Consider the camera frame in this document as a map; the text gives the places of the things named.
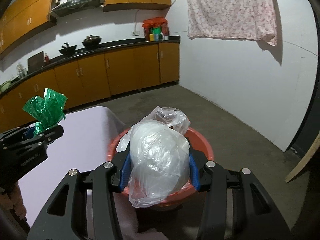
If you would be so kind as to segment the person left hand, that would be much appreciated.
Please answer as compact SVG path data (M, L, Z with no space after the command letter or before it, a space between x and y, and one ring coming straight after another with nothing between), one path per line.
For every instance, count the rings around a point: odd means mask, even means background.
M18 182L15 183L12 190L5 191L1 189L1 207L4 210L14 209L15 214L20 220L25 219L27 211L23 204L23 198Z

